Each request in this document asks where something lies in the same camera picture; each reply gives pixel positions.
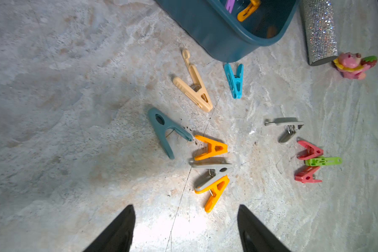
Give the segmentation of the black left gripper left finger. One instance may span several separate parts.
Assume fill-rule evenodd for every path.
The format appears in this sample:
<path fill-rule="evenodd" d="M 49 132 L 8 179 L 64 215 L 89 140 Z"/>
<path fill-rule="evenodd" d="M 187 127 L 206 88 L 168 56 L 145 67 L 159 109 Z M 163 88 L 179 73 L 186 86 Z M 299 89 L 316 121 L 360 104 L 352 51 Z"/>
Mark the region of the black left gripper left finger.
<path fill-rule="evenodd" d="M 135 220 L 134 207 L 128 205 L 84 252 L 129 252 Z"/>

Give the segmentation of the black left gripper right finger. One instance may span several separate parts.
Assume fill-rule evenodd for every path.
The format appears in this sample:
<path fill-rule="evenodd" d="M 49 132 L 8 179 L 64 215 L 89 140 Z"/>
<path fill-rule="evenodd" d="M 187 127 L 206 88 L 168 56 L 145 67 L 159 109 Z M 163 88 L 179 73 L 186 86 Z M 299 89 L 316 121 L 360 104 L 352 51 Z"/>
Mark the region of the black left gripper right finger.
<path fill-rule="evenodd" d="M 237 224 L 245 252 L 290 252 L 290 250 L 243 204 Z"/>

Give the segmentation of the orange clothespin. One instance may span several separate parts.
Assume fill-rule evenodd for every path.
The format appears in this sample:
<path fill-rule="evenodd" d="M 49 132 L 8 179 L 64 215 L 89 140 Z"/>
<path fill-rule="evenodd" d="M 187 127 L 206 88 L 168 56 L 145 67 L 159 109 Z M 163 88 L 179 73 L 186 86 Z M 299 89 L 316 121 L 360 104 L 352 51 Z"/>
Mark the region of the orange clothespin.
<path fill-rule="evenodd" d="M 195 135 L 195 139 L 200 140 L 203 143 L 207 143 L 207 151 L 201 155 L 196 156 L 194 158 L 195 161 L 205 160 L 228 152 L 228 145 L 224 143 L 200 135 Z"/>
<path fill-rule="evenodd" d="M 213 210 L 219 198 L 222 196 L 224 190 L 227 188 L 229 182 L 230 179 L 226 175 L 221 177 L 220 179 L 210 179 L 207 183 L 207 186 L 195 188 L 196 194 L 202 194 L 207 191 L 211 193 L 211 196 L 204 206 L 205 212 L 210 213 Z"/>

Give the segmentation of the red pink clothespin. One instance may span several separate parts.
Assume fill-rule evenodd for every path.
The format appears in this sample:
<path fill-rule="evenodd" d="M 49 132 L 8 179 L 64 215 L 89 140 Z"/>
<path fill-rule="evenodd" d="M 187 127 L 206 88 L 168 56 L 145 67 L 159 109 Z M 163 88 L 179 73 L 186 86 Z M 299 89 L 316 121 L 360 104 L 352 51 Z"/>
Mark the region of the red pink clothespin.
<path fill-rule="evenodd" d="M 307 167 L 303 171 L 295 175 L 295 181 L 301 183 L 321 183 L 322 180 L 314 179 L 314 174 L 320 169 L 320 167 Z"/>

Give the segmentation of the dark teal clothespin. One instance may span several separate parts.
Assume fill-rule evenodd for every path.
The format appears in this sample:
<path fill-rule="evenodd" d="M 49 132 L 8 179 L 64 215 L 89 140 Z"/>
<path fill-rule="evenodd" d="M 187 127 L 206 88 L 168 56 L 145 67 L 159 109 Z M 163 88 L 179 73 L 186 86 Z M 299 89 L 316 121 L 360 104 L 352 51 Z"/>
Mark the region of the dark teal clothespin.
<path fill-rule="evenodd" d="M 159 109 L 153 107 L 148 111 L 150 124 L 152 125 L 156 136 L 158 137 L 161 147 L 167 154 L 170 160 L 174 160 L 175 156 L 171 149 L 167 137 L 165 135 L 167 130 L 174 130 L 178 135 L 187 141 L 193 141 L 192 135 L 182 128 L 179 124 L 171 120 L 168 116 L 162 113 Z"/>

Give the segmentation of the cyan clothespin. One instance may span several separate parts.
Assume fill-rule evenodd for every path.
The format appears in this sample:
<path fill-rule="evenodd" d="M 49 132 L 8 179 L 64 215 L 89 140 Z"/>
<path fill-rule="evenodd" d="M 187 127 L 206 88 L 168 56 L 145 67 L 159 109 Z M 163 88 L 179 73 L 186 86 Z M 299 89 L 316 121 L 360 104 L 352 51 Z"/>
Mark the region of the cyan clothespin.
<path fill-rule="evenodd" d="M 243 94 L 243 75 L 244 65 L 240 64 L 237 67 L 237 73 L 234 74 L 230 64 L 224 64 L 224 71 L 230 87 L 230 91 L 234 99 L 240 99 Z"/>

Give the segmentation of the yellow clothespin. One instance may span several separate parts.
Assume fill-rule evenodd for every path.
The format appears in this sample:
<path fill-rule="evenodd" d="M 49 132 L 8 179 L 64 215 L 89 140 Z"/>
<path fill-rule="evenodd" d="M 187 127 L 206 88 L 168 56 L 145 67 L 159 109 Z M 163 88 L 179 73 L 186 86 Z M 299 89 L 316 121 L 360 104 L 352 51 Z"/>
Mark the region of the yellow clothespin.
<path fill-rule="evenodd" d="M 261 0 L 250 0 L 248 6 L 237 15 L 237 20 L 243 22 L 249 18 L 261 5 Z"/>

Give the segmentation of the purple clothespin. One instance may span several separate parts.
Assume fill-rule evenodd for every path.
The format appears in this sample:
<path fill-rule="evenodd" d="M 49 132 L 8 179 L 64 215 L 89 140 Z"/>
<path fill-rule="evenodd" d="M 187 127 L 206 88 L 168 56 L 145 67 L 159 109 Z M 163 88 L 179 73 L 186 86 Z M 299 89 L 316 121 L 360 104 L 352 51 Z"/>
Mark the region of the purple clothespin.
<path fill-rule="evenodd" d="M 225 8 L 229 13 L 232 13 L 234 5 L 235 5 L 235 0 L 227 0 L 225 4 Z"/>

